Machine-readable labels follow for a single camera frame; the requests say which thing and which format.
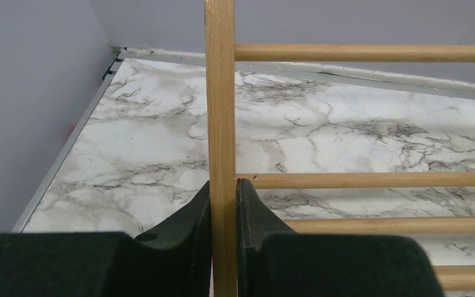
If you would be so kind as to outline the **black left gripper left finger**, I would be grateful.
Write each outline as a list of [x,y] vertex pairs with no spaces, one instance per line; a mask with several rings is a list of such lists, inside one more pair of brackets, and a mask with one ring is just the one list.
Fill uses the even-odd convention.
[[208,296],[209,186],[157,226],[126,233],[1,233],[0,296]]

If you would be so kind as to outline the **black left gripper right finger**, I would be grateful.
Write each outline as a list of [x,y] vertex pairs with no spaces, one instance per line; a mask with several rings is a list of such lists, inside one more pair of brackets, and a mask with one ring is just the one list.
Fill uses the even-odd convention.
[[423,248],[393,235],[299,234],[236,184],[239,296],[443,296]]

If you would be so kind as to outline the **wooden dowel rack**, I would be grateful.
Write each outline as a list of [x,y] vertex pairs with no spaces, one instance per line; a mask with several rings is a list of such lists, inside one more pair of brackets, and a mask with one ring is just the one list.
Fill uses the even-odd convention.
[[[215,296],[236,296],[235,63],[475,62],[475,45],[236,43],[233,1],[205,1],[208,157]],[[475,186],[475,171],[441,173],[260,174],[261,189]]]

